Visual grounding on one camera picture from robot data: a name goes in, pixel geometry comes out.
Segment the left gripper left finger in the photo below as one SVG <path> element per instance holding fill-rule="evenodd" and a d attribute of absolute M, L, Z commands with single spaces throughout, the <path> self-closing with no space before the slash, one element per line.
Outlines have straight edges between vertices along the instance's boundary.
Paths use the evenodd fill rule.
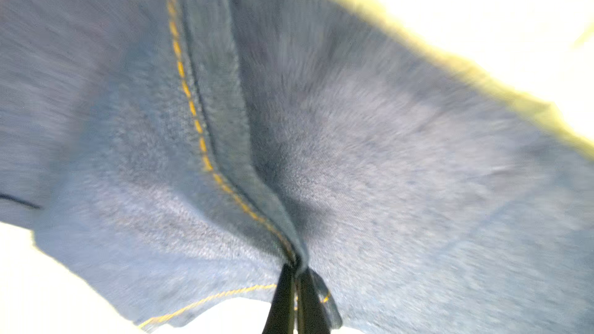
<path fill-rule="evenodd" d="M 293 269 L 285 264 L 278 280 L 263 334 L 294 334 L 295 280 Z"/>

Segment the dark blue denim trousers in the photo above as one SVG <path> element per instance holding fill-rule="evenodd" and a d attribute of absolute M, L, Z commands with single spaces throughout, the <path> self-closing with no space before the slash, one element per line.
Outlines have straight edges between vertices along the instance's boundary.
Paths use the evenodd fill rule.
<path fill-rule="evenodd" d="M 333 0 L 1 0 L 1 219 L 147 331 L 593 331 L 592 161 Z"/>

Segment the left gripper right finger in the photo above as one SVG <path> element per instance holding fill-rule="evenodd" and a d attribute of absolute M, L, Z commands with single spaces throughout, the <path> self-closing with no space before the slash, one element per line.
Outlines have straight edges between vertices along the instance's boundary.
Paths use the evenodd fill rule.
<path fill-rule="evenodd" d="M 328 319 L 319 300 L 311 269 L 296 281 L 298 293 L 297 330 L 299 334 L 331 334 Z"/>

